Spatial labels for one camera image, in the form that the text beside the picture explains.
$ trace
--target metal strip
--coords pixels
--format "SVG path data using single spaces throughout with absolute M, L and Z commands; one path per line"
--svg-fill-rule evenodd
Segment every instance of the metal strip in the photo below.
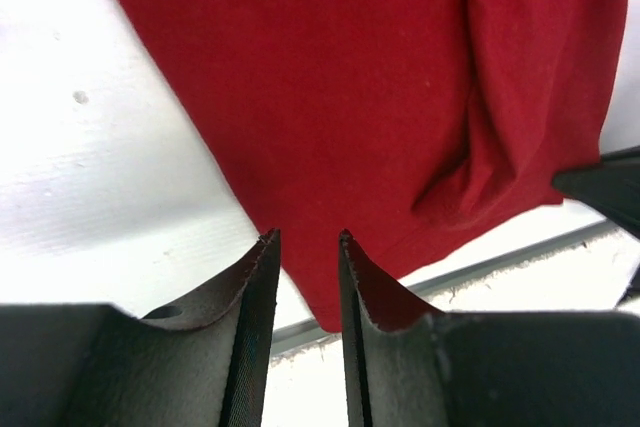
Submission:
M 589 227 L 574 230 L 573 232 L 554 237 L 553 239 L 538 242 L 523 249 L 514 250 L 499 257 L 494 257 L 493 259 L 479 262 L 454 272 L 425 280 L 424 282 L 419 282 L 410 286 L 409 290 L 420 297 L 427 297 L 438 291 L 480 279 L 496 270 L 520 264 L 532 258 L 546 255 L 554 250 L 566 249 L 585 240 L 608 234 L 616 228 L 617 226 L 613 222 L 605 220 L 590 225 Z M 271 356 L 282 354 L 288 350 L 301 347 L 329 335 L 332 334 L 322 330 L 315 319 L 309 319 L 288 327 L 283 327 L 273 333 Z

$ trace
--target hole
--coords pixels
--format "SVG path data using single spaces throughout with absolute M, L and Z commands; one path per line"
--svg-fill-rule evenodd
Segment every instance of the hole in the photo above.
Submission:
M 146 320 L 160 320 L 160 319 L 170 319 L 172 317 L 177 317 L 182 314 L 182 309 L 180 307 L 176 307 L 175 305 L 163 305 L 162 307 L 158 307 L 157 309 L 152 310 L 147 315 L 143 317 Z
M 79 104 L 86 104 L 89 102 L 89 96 L 83 90 L 76 90 L 73 93 L 73 100 L 75 100 Z

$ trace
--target black plastic part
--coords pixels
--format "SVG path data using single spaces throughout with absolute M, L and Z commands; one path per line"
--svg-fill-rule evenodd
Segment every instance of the black plastic part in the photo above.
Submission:
M 352 426 L 640 423 L 640 319 L 618 312 L 444 314 L 340 242 Z
M 627 290 L 625 290 L 624 294 L 618 301 L 618 305 L 637 299 L 638 297 L 640 297 L 640 266 L 636 268 L 636 272 L 633 275 L 631 282 L 629 282 Z
M 591 167 L 561 172 L 552 185 L 640 238 L 640 147 L 605 155 Z
M 260 425 L 277 232 L 145 319 L 107 305 L 0 309 L 2 426 Z

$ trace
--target red shirt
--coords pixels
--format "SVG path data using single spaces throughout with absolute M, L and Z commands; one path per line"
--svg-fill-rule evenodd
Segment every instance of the red shirt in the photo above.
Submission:
M 597 161 L 627 0 L 120 2 L 337 331 L 343 228 L 398 278 Z

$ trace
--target red cloth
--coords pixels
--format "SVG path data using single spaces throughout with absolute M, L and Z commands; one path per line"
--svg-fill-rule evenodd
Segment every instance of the red cloth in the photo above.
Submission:
M 598 159 L 627 0 L 120 2 L 337 331 L 343 228 L 398 278 Z

